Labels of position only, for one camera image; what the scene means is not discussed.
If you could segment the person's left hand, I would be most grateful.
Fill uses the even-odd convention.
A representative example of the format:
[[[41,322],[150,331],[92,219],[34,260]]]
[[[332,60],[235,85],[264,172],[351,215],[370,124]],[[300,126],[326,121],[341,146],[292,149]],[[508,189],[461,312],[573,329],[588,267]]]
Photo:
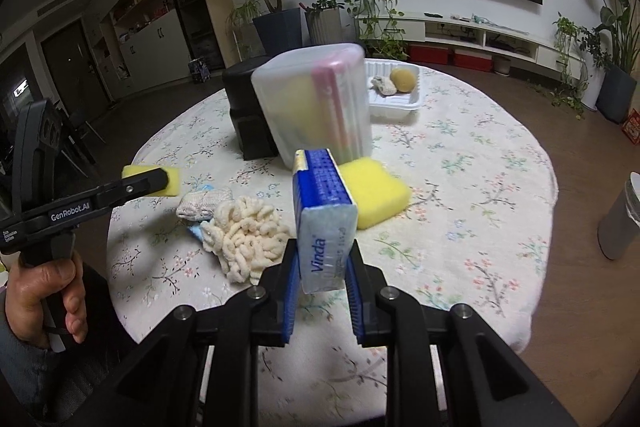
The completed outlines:
[[[43,303],[51,297],[62,299],[64,326],[75,343],[83,343],[88,333],[84,265],[77,251],[70,259],[58,259],[28,267],[18,258],[9,271],[6,290],[6,319],[13,334],[25,343],[47,348],[43,330]]]

